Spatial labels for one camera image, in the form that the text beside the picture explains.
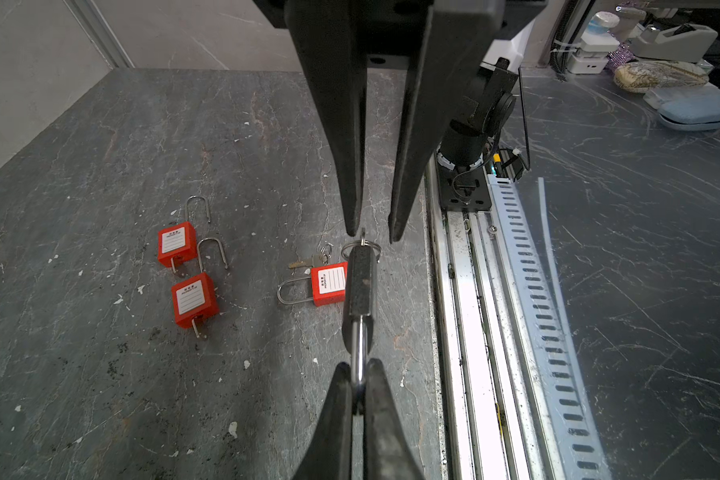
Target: red padlock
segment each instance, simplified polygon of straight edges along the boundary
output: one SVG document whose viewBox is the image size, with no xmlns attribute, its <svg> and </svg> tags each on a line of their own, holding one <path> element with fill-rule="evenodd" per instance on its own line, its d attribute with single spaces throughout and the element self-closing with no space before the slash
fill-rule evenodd
<svg viewBox="0 0 720 480">
<path fill-rule="evenodd" d="M 200 338 L 197 323 L 208 320 L 219 313 L 219 304 L 216 302 L 216 288 L 211 277 L 203 271 L 202 257 L 200 256 L 200 246 L 207 240 L 213 240 L 219 244 L 224 268 L 229 269 L 224 254 L 224 245 L 221 244 L 219 239 L 213 237 L 203 238 L 197 244 L 195 252 L 198 264 L 200 264 L 200 274 L 177 283 L 171 288 L 173 315 L 176 318 L 176 324 L 184 329 L 193 328 L 197 338 Z"/>
<path fill-rule="evenodd" d="M 158 233 L 157 261 L 172 269 L 174 274 L 176 267 L 197 258 L 197 235 L 195 228 L 190 223 L 190 200 L 199 198 L 206 203 L 206 215 L 208 223 L 211 223 L 211 210 L 208 200 L 199 195 L 193 195 L 186 199 L 184 215 L 186 221 L 176 226 L 171 226 Z"/>
<path fill-rule="evenodd" d="M 300 280 L 312 279 L 312 296 L 301 300 L 284 300 L 280 295 L 280 289 L 288 283 Z M 323 306 L 329 303 L 344 301 L 347 283 L 347 262 L 340 264 L 315 266 L 309 271 L 309 275 L 291 278 L 277 287 L 277 299 L 283 305 L 309 302 L 313 300 L 316 306 Z"/>
</svg>

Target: wire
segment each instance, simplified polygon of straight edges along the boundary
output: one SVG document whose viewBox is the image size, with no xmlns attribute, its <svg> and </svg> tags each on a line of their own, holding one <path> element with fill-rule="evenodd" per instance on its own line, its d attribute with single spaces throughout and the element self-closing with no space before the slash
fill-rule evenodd
<svg viewBox="0 0 720 480">
<path fill-rule="evenodd" d="M 518 81 L 520 82 L 520 111 L 523 113 L 523 130 L 525 131 L 525 153 L 528 156 L 527 170 L 530 171 L 530 144 L 528 143 L 528 122 L 525 120 L 525 99 L 523 96 L 523 74 L 518 65 Z"/>
<path fill-rule="evenodd" d="M 483 154 L 483 165 L 485 165 L 487 162 L 491 162 L 494 154 L 499 151 L 499 139 L 501 137 L 501 129 L 496 132 L 496 135 L 493 137 L 493 143 L 490 144 L 490 151 L 488 154 Z M 467 174 L 471 172 L 472 170 L 465 170 L 461 172 L 460 174 L 457 174 L 453 180 L 451 181 L 451 189 L 454 191 L 454 195 L 461 200 L 461 203 L 464 205 L 469 205 L 472 200 L 470 200 L 469 197 L 462 195 L 456 190 L 456 180 L 458 180 L 461 175 Z"/>
</svg>

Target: gray wall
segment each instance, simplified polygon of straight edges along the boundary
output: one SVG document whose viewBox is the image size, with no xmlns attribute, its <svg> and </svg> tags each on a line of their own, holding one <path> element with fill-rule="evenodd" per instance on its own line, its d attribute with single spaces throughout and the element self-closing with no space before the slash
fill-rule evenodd
<svg viewBox="0 0 720 480">
<path fill-rule="evenodd" d="M 548 0 L 544 11 L 536 17 L 534 28 L 530 31 L 528 45 L 525 48 L 523 65 L 547 65 L 550 60 L 550 41 L 557 19 L 566 4 L 566 0 Z"/>
<path fill-rule="evenodd" d="M 137 67 L 299 72 L 286 30 L 253 0 L 96 0 Z"/>
<path fill-rule="evenodd" d="M 0 167 L 108 71 L 62 0 L 0 0 Z"/>
</svg>

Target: black bracket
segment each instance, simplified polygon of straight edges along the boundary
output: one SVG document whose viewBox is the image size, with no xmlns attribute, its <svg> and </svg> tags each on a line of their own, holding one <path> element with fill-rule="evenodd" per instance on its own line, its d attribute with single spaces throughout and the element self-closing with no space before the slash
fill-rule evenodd
<svg viewBox="0 0 720 480">
<path fill-rule="evenodd" d="M 443 210 L 487 212 L 490 210 L 490 192 L 485 180 L 484 167 L 465 174 L 438 165 L 440 207 Z"/>
</svg>

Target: white label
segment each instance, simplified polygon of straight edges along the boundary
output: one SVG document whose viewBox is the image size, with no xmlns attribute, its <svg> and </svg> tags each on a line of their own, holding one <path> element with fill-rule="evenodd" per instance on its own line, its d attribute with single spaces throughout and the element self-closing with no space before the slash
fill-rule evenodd
<svg viewBox="0 0 720 480">
<path fill-rule="evenodd" d="M 184 227 L 177 228 L 175 230 L 172 230 L 170 232 L 165 232 L 163 234 L 163 253 L 167 254 L 168 252 L 175 250 L 177 248 L 181 248 L 182 246 L 186 245 L 186 234 L 184 233 Z"/>
<path fill-rule="evenodd" d="M 343 266 L 326 268 L 317 272 L 317 283 L 320 287 L 320 294 L 338 292 L 344 290 L 346 278 Z"/>
<path fill-rule="evenodd" d="M 176 302 L 179 303 L 179 315 L 189 312 L 206 302 L 202 294 L 202 281 L 190 283 L 176 292 Z"/>
</svg>

